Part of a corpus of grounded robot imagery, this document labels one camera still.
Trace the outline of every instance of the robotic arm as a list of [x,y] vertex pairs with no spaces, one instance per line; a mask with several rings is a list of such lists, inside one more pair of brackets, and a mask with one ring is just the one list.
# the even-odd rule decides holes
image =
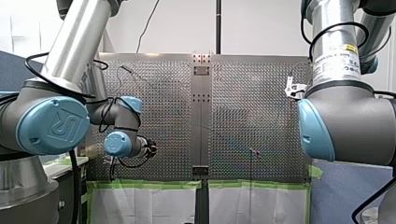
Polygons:
[[[0,92],[2,223],[58,222],[58,184],[48,181],[35,155],[73,150],[90,124],[115,126],[104,142],[109,155],[149,158],[156,153],[154,142],[137,135],[141,100],[109,101],[103,73],[93,63],[107,21],[122,1],[71,2],[58,1],[61,17],[67,16],[41,72],[30,68],[38,77],[26,80],[19,93]],[[35,212],[37,207],[45,212]]]
[[[359,50],[364,32],[357,38],[353,24],[341,25],[354,21],[358,7],[364,8],[362,23],[370,34]],[[376,69],[375,55],[366,55],[380,47],[394,12],[393,0],[307,3],[305,15],[317,42],[312,48],[313,85],[299,102],[299,113],[302,145],[310,157],[396,165],[396,104],[393,99],[375,99],[373,88],[361,81],[361,68]]]
[[[62,154],[85,137],[90,123],[104,123],[117,130],[105,141],[110,155],[147,153],[147,141],[137,137],[142,102],[122,96],[110,103],[103,73],[92,61],[106,23],[117,14],[120,2],[73,2],[41,70],[42,79],[27,80],[18,99],[1,107],[0,152]],[[90,95],[83,94],[83,89]]]

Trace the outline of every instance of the blue joint cap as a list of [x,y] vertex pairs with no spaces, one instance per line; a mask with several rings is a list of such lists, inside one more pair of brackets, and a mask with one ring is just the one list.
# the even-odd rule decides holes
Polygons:
[[298,103],[301,145],[305,154],[314,159],[334,161],[332,139],[323,119],[307,99]]
[[126,133],[110,133],[105,139],[105,152],[115,157],[128,157],[131,154],[132,142]]
[[89,129],[85,106],[73,98],[57,96],[27,110],[18,123],[16,137],[26,152],[59,155],[76,147]]
[[126,107],[127,109],[130,109],[131,107],[134,112],[138,114],[142,113],[142,101],[139,98],[133,96],[121,96],[121,99],[128,105],[126,105],[123,101],[120,101],[120,105]]

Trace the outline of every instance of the robot logo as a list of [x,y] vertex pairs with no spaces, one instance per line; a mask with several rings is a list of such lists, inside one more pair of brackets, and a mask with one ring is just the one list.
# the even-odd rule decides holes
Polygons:
[[65,110],[59,109],[55,113],[48,130],[48,137],[62,141],[74,142],[78,129],[82,123],[82,117]]

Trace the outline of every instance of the sticker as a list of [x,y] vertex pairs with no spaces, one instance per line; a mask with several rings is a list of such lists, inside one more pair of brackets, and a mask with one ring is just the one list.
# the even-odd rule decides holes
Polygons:
[[350,45],[350,44],[339,45],[339,46],[331,46],[331,47],[329,47],[329,49],[332,49],[332,50],[348,50],[348,51],[354,52],[355,54],[358,54],[358,48],[356,48],[355,46]]
[[323,54],[314,62],[314,74],[315,79],[323,76],[360,76],[359,56],[349,49]]

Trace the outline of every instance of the white clip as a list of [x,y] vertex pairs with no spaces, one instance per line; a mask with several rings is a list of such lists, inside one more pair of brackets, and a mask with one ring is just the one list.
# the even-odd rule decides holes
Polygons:
[[286,97],[294,100],[301,100],[304,97],[305,91],[305,84],[293,84],[293,77],[288,77],[285,89]]

